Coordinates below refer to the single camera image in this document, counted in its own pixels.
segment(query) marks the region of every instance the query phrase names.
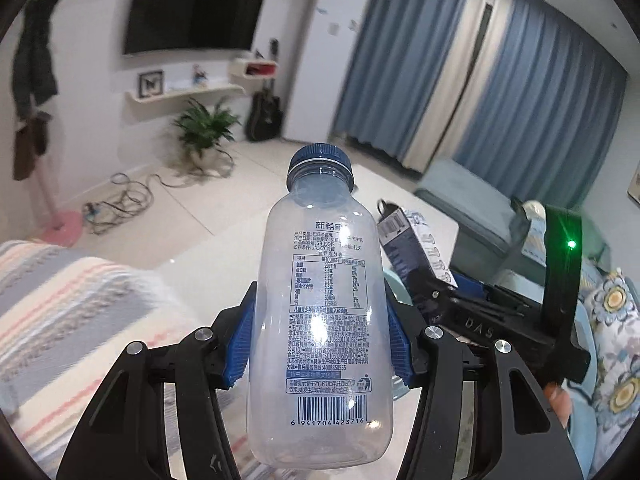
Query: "brown bag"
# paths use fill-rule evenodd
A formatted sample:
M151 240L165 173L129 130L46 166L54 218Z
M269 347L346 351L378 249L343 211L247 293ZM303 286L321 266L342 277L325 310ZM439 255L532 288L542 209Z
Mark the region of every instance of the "brown bag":
M38 114L15 133L14 180L29 178L36 167L36 158L47 151L49 117L48 114Z

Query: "barcode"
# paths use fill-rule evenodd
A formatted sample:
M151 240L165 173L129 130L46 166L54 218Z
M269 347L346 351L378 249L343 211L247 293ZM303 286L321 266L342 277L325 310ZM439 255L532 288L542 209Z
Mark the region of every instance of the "barcode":
M298 423L325 420L367 420L367 396L298 397Z
M384 245L409 228L409 222L402 210L398 209L378 224L378 235Z

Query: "picture frame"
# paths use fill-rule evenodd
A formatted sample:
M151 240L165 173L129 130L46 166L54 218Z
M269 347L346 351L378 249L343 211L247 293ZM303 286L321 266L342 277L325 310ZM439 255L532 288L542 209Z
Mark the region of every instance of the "picture frame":
M154 70L138 75L138 97L148 99L164 94L164 71Z

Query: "white flower pot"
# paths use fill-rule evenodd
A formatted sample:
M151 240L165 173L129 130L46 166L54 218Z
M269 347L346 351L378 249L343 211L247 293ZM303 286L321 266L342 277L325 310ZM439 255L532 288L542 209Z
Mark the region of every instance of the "white flower pot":
M198 152L191 152L191 160L203 170L216 170L220 160L220 152L216 148L204 150L202 156Z

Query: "guitar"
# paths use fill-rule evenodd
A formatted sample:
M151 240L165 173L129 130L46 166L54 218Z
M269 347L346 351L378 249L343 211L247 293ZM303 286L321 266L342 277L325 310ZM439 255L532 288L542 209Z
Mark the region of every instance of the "guitar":
M278 60L278 40L271 40L271 59ZM246 123L246 138L253 142L273 139L282 127L280 98L273 95L275 79L264 83L262 91L254 94L249 120Z

